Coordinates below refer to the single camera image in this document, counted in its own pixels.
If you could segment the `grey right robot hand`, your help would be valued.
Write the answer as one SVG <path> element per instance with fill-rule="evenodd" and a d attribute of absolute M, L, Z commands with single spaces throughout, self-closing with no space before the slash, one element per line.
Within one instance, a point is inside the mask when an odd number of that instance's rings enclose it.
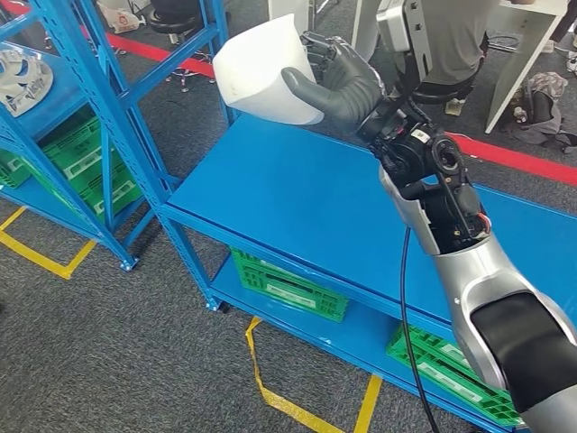
<path fill-rule="evenodd" d="M 385 99 L 379 75 L 340 37 L 305 32 L 301 42 L 314 78 L 287 67 L 281 76 L 290 92 L 326 116 L 355 131 Z"/>

